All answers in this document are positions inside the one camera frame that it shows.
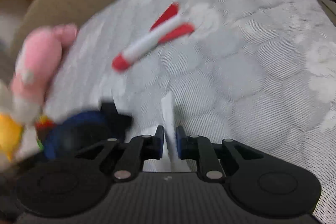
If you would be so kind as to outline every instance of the quilted fabric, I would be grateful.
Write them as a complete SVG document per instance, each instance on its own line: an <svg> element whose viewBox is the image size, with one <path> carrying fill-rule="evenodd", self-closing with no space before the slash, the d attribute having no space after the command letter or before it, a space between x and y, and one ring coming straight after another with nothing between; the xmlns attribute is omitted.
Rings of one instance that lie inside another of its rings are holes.
<svg viewBox="0 0 336 224"><path fill-rule="evenodd" d="M175 1L196 31L113 72L112 59ZM335 38L316 0L118 0L81 29L45 111L57 120L113 98L135 117L129 140L164 124L161 99L172 92L187 134L233 138L313 172L314 214L335 223Z"/></svg>

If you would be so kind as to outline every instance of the red fin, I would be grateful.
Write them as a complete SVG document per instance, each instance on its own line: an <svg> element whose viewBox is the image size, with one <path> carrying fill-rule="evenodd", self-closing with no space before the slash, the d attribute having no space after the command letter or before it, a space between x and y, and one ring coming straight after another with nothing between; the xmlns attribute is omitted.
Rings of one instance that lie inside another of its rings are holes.
<svg viewBox="0 0 336 224"><path fill-rule="evenodd" d="M178 26L176 29L169 32L168 34L166 34L164 37L162 37L159 40L159 43L164 43L164 42L167 42L169 40L178 38L182 35L192 33L194 30L195 30L195 27L193 25L191 25L190 23L184 23L184 24Z"/></svg>
<svg viewBox="0 0 336 224"><path fill-rule="evenodd" d="M172 3L166 11L159 17L157 21L153 24L150 28L150 31L153 30L155 27L159 26L162 22L165 22L167 19L175 16L179 12L179 4L174 2Z"/></svg>

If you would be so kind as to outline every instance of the hexagonal pattern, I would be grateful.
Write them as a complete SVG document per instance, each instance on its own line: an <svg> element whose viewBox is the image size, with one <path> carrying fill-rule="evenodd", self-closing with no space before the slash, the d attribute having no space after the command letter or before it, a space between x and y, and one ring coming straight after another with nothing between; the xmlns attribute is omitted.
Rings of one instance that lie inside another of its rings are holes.
<svg viewBox="0 0 336 224"><path fill-rule="evenodd" d="M112 59L175 1L196 31L112 73ZM80 30L45 112L57 120L110 97L135 118L129 140L164 125L171 91L187 134L234 138L316 174L315 216L335 223L335 38L316 0L119 0Z"/></svg>

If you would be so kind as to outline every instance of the toy rocket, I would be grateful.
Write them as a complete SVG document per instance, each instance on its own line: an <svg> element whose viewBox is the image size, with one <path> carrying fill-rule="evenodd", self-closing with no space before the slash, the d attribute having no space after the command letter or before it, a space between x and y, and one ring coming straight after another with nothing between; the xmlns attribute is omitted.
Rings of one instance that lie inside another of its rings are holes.
<svg viewBox="0 0 336 224"><path fill-rule="evenodd" d="M179 14L179 4L173 3L154 23L149 34L131 44L113 59L112 68L124 71L156 45L193 31L194 26Z"/></svg>

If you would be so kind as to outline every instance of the colorful toy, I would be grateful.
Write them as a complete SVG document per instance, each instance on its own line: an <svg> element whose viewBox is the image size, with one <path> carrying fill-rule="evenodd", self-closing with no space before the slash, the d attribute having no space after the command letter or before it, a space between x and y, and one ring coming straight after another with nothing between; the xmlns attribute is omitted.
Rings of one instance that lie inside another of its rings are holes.
<svg viewBox="0 0 336 224"><path fill-rule="evenodd" d="M39 117L62 50L71 46L76 36L77 27L68 24L38 28L25 39L10 89L0 82L0 148L5 153L10 150L7 141L12 140L10 146L15 147L14 143L20 141L17 132Z"/></svg>
<svg viewBox="0 0 336 224"><path fill-rule="evenodd" d="M156 45L192 33L194 30L194 26L179 14L179 4L173 3L154 23L149 34L131 44L114 58L112 68L117 71L126 70Z"/></svg>

